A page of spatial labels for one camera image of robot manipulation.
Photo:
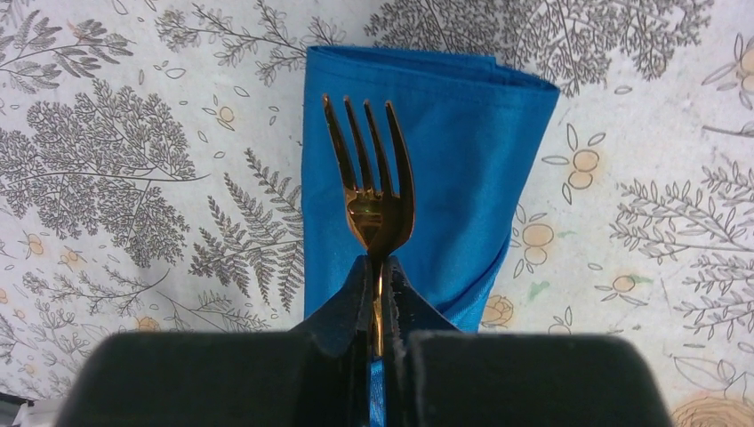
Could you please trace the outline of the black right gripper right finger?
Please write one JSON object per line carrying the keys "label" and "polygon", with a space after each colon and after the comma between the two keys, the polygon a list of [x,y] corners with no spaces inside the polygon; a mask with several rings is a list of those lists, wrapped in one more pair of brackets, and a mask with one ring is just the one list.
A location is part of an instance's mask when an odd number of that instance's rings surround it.
{"label": "black right gripper right finger", "polygon": [[463,333],[382,268],[388,426],[669,426],[654,376],[603,334]]}

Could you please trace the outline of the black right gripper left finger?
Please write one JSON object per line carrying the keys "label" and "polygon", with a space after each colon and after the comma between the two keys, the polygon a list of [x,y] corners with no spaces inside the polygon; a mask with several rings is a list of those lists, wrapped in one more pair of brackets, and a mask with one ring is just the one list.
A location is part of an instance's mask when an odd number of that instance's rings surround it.
{"label": "black right gripper left finger", "polygon": [[372,269],[288,331],[114,334],[89,357],[59,426],[366,426]]}

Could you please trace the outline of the wooden fork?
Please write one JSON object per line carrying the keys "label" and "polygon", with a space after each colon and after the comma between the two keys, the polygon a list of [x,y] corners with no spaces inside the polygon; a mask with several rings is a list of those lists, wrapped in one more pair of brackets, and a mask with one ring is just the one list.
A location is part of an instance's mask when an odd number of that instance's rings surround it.
{"label": "wooden fork", "polygon": [[384,144],[378,132],[371,105],[364,102],[369,132],[371,134],[380,186],[375,186],[370,158],[357,124],[356,114],[348,97],[343,99],[353,142],[356,147],[361,183],[357,182],[345,136],[329,95],[322,97],[325,122],[333,144],[341,174],[349,229],[366,250],[373,272],[373,356],[384,354],[384,330],[381,297],[384,289],[383,264],[387,258],[404,245],[413,232],[415,221],[415,192],[413,167],[407,150],[405,136],[399,124],[394,105],[385,102],[389,132],[395,155],[399,192],[393,191],[392,176]]}

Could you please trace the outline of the blue cloth napkin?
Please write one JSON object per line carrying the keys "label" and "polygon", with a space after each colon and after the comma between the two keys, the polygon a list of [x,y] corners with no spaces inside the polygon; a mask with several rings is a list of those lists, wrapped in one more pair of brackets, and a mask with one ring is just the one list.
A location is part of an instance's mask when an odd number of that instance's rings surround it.
{"label": "blue cloth napkin", "polygon": [[372,105],[381,133],[391,102],[412,162],[413,234],[397,250],[418,293],[476,332],[511,240],[511,224],[557,104],[551,83],[492,56],[319,45],[307,50],[301,208],[304,312],[342,286],[364,249],[346,223],[322,98]]}

